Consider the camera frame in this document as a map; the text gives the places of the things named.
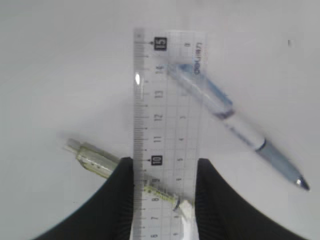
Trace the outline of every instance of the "ballpoint pen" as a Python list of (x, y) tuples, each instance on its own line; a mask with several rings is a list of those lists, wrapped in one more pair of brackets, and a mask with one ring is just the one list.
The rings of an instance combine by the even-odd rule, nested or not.
[(208, 111), (220, 119), (227, 129), (269, 162), (285, 178), (305, 190), (310, 189), (302, 174), (290, 160), (247, 123), (233, 109), (233, 104), (226, 95), (206, 76), (199, 71), (194, 71), (190, 64), (170, 64), (168, 74), (192, 96), (202, 101)]

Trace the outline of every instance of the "pen tip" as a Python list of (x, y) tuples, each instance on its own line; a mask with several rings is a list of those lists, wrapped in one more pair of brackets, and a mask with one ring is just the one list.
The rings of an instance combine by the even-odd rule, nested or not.
[(296, 184), (297, 184), (299, 187), (301, 187), (301, 188), (303, 188), (303, 189), (305, 189), (305, 190), (307, 190), (307, 191), (310, 190), (310, 187), (309, 187), (307, 181), (306, 181), (302, 176), (299, 177), (299, 178), (296, 180)]

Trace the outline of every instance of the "printed number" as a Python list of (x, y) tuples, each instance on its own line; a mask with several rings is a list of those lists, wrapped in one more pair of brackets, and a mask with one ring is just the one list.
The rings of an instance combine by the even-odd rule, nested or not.
[(163, 117), (162, 114), (155, 114), (155, 115), (153, 116), (153, 120), (154, 120), (154, 121), (162, 121), (162, 117)]
[(155, 99), (162, 99), (164, 97), (164, 91), (154, 91)]

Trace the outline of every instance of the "pen barrel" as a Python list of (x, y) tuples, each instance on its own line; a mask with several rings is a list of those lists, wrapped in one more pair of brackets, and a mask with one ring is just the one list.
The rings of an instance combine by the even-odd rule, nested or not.
[(298, 169), (290, 163), (289, 159), (284, 156), (271, 142), (266, 141), (261, 149), (256, 151), (261, 157), (269, 162), (276, 170), (284, 175), (289, 181), (296, 183), (301, 177)]
[(227, 129), (229, 129), (254, 151), (260, 149), (265, 143), (265, 137), (236, 112), (225, 118), (222, 122)]

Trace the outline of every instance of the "white table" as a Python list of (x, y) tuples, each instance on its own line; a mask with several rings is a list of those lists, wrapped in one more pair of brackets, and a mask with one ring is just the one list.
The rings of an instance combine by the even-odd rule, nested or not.
[(200, 155), (274, 221), (320, 236), (319, 1), (4, 0), (0, 7), (0, 239), (35, 237), (104, 179), (68, 138), (118, 156), (133, 144), (133, 28), (209, 33), (208, 75), (278, 145), (311, 191), (287, 182), (210, 116)]

